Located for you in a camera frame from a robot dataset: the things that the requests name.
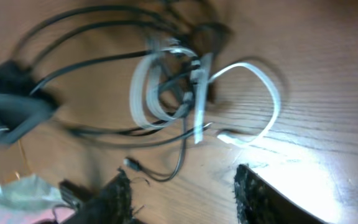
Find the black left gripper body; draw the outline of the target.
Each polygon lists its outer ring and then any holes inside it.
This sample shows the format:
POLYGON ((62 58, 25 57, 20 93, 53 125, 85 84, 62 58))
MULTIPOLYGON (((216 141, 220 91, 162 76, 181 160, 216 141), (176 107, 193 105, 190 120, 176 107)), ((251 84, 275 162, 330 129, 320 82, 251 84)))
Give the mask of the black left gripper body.
POLYGON ((36 87, 30 72, 12 60, 0 64, 0 144, 13 144, 50 119, 58 101, 36 87))

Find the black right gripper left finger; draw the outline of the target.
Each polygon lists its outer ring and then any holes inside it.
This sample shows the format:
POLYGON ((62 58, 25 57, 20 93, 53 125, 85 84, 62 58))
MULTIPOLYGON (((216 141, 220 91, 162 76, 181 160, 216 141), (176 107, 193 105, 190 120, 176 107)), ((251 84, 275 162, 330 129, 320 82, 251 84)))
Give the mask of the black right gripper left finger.
POLYGON ((69 180, 62 181, 62 199, 75 214, 72 224, 128 224, 132 222, 132 189, 126 173, 119 173, 99 192, 92 192, 69 180))

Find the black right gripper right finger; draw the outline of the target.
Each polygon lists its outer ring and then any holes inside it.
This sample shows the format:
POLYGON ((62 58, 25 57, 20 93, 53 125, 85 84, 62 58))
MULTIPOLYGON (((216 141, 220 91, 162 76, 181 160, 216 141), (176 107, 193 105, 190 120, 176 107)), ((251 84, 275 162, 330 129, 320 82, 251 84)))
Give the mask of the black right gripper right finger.
POLYGON ((241 224, 317 224, 324 221, 299 207, 249 166, 241 164, 234 176, 237 219, 241 224))

